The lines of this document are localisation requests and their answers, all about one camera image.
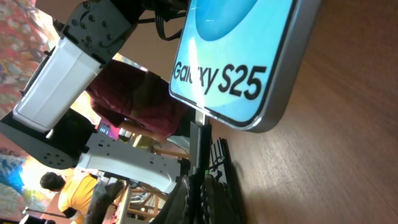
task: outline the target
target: smartphone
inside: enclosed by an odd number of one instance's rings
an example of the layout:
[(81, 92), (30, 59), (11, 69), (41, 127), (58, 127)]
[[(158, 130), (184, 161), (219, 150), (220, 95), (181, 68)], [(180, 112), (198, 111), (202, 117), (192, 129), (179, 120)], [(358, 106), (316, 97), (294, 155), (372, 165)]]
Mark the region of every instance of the smartphone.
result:
[(235, 129), (281, 119), (321, 0), (191, 0), (170, 94)]

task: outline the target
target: yellow shirt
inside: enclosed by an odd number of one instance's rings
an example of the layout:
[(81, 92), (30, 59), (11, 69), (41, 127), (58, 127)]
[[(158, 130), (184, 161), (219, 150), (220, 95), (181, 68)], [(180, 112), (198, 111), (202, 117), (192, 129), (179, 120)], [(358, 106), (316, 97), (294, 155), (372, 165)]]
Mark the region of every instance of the yellow shirt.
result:
[(89, 173), (75, 173), (60, 193), (58, 208), (76, 224), (84, 224), (91, 196), (97, 183)]

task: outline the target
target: person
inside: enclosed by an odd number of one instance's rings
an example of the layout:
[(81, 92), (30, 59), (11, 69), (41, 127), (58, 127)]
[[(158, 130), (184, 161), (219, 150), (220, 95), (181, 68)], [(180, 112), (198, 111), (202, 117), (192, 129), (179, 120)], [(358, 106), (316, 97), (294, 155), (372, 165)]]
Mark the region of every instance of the person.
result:
[[(85, 215), (92, 213), (89, 211), (89, 206), (96, 184), (97, 178), (88, 172), (74, 172), (68, 178), (54, 172), (48, 172), (40, 179), (40, 185), (43, 189), (60, 194), (58, 208), (73, 224), (84, 224)], [(116, 193), (119, 193), (124, 187), (121, 182), (117, 182), (113, 186), (116, 186)], [(112, 192), (106, 197), (96, 198), (95, 211), (99, 212), (99, 219), (103, 219), (102, 214), (105, 214), (116, 196), (117, 194)]]
[(172, 98), (169, 84), (152, 72), (112, 60), (86, 92), (92, 109), (115, 127), (158, 142), (190, 137), (195, 110)]

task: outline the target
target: black hair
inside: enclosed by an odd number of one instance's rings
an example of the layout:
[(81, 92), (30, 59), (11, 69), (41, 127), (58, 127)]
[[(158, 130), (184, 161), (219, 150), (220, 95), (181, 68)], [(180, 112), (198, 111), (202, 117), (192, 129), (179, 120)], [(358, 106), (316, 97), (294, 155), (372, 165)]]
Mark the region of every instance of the black hair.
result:
[(65, 180), (54, 172), (47, 172), (40, 179), (40, 186), (51, 191), (58, 191), (65, 185)]

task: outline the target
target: phone screen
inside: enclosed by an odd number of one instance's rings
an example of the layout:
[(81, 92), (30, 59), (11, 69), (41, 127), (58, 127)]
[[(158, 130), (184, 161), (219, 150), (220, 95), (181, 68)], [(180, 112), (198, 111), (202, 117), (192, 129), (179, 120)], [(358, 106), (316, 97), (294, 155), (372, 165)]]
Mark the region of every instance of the phone screen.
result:
[(235, 126), (264, 105), (294, 0), (191, 0), (171, 94)]

